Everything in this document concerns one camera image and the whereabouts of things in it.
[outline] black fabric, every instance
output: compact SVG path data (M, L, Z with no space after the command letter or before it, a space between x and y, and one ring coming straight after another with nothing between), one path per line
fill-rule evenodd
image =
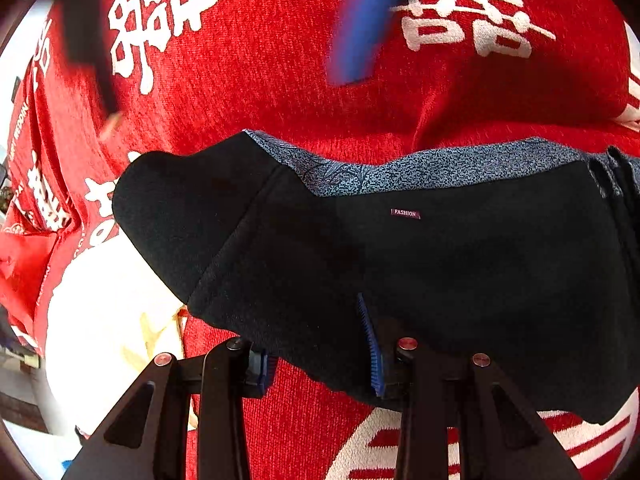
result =
M637 242L612 197L574 162L475 186L320 198L239 134L191 157L141 156L113 209L194 316L332 389L380 405L362 292L437 351L489 354L537 410L604 423L640 383Z

